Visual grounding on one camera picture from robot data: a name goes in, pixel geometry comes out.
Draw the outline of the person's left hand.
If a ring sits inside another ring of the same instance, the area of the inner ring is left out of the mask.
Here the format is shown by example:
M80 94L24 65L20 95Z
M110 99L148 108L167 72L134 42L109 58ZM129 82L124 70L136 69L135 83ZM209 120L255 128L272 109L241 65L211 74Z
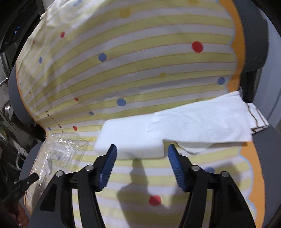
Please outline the person's left hand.
M29 217L26 215L25 209L20 203L17 204L17 215L11 214L11 216L17 220L21 227L28 227Z

